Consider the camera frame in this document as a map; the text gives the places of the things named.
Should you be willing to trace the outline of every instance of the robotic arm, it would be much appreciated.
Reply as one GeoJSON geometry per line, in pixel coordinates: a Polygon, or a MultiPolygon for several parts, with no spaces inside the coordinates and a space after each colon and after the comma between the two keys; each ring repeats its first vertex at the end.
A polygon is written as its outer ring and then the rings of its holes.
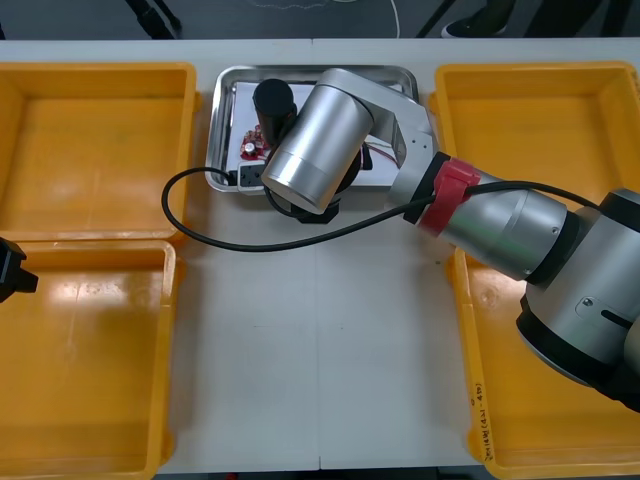
{"type": "Polygon", "coordinates": [[[599,207],[575,213],[533,190],[467,197],[467,187],[500,179],[433,155],[422,106],[339,69],[318,81],[263,183],[320,214],[369,133],[392,145],[401,167],[389,195],[393,204],[436,195],[432,205],[407,211],[405,220],[527,282],[516,324],[531,350],[563,375],[640,411],[640,326],[634,326],[640,195],[617,190],[599,207]]]}

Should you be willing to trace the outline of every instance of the yellow bin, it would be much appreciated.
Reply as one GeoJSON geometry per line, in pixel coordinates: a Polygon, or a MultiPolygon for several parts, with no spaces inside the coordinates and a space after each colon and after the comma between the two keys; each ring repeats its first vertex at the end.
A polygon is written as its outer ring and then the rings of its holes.
{"type": "MultiPolygon", "coordinates": [[[[448,65],[430,98],[441,149],[509,180],[600,202],[640,190],[640,102],[625,63],[448,65]]],[[[472,411],[469,448],[499,478],[640,473],[640,414],[564,378],[520,339],[523,282],[450,264],[472,411]]]]}
{"type": "Polygon", "coordinates": [[[160,195],[190,163],[195,82],[180,63],[0,64],[0,237],[40,277],[0,305],[0,477],[150,479],[169,456],[160,195]]]}
{"type": "Polygon", "coordinates": [[[173,247],[22,248],[40,281],[0,305],[0,477],[152,478],[167,456],[173,247]]]}
{"type": "Polygon", "coordinates": [[[183,63],[0,64],[0,237],[172,239],[195,88],[183,63]]]}

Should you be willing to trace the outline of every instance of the red circuit board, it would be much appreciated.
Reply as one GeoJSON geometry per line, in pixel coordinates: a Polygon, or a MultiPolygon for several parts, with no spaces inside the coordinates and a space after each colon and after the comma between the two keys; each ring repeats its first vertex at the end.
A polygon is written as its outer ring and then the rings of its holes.
{"type": "Polygon", "coordinates": [[[249,130],[242,140],[240,156],[243,160],[264,160],[269,151],[267,142],[262,138],[262,129],[256,125],[255,130],[249,130]]]}

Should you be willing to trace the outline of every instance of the red band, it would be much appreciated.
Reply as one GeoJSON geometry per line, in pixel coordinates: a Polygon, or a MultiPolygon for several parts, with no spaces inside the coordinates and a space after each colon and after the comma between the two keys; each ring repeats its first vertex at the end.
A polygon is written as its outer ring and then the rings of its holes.
{"type": "Polygon", "coordinates": [[[442,165],[436,175],[434,189],[436,200],[420,220],[420,226],[433,235],[440,235],[461,203],[469,197],[467,187],[480,183],[480,174],[466,162],[452,158],[442,165]]]}

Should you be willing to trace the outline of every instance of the table surface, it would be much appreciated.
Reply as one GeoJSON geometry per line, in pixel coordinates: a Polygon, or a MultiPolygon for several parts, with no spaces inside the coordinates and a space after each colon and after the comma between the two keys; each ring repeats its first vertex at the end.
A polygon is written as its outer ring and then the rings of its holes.
{"type": "MultiPolygon", "coordinates": [[[[442,64],[621,59],[640,39],[211,40],[0,42],[0,61],[187,61],[205,108],[204,163],[217,75],[238,64],[393,64],[422,99],[442,64]]],[[[354,193],[329,226],[305,226],[263,198],[191,182],[197,230],[239,243],[329,231],[374,215],[384,193],[354,193]]],[[[171,426],[162,473],[474,463],[449,249],[400,219],[301,250],[249,255],[187,242],[175,330],[171,426]]]]}

